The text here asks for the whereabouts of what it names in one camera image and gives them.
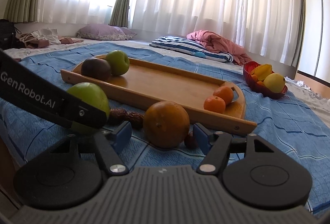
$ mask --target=blue circle on pillow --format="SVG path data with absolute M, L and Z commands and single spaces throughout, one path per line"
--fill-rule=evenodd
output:
M 206 55 L 203 52 L 195 52 L 194 56 L 200 57 L 200 58 L 206 58 Z

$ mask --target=gray ribbed surface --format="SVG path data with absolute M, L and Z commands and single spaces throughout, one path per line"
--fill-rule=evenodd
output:
M 62 211 L 24 206 L 11 220 L 14 224 L 311 224 L 316 221 L 302 206 L 282 212 L 251 209 L 229 196 L 217 178 L 200 176 L 190 166 L 139 167 L 127 176 L 110 178 L 93 199 L 80 206 Z

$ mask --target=fruit bowl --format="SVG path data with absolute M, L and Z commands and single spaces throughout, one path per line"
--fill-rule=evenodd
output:
M 250 89 L 256 93 L 261 93 L 265 97 L 269 97 L 271 99 L 280 99 L 281 97 L 283 97 L 286 94 L 286 92 L 288 91 L 288 88 L 286 85 L 283 87 L 283 90 L 281 93 L 273 93 L 267 87 L 257 84 L 252 79 L 250 72 L 253 71 L 253 69 L 255 69 L 258 66 L 260 66 L 260 64 L 258 64 L 255 61 L 250 61 L 250 62 L 244 64 L 243 76 L 244 76 L 244 79 L 245 79 L 247 85 L 250 87 Z

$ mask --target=white wardrobe door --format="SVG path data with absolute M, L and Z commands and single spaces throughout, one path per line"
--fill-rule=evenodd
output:
M 315 77 L 330 82 L 330 0 L 323 0 L 323 32 Z
M 322 29 L 321 0 L 306 0 L 306 19 L 298 70 L 315 75 Z

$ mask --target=wooden tray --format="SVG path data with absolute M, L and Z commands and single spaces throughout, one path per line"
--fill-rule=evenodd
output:
M 104 59 L 105 55 L 96 57 Z M 61 70 L 61 75 L 63 81 L 70 84 L 95 83 L 109 99 L 143 110 L 162 100 L 176 102 L 187 111 L 191 123 L 199 122 L 207 128 L 243 136 L 257 126 L 255 122 L 243 119 L 245 97 L 234 83 L 137 59 L 130 58 L 129 61 L 126 74 L 111 77 L 107 82 L 82 76 L 82 63 L 72 71 Z M 226 107 L 224 114 L 203 109 L 204 100 L 219 86 L 231 87 L 238 96 Z

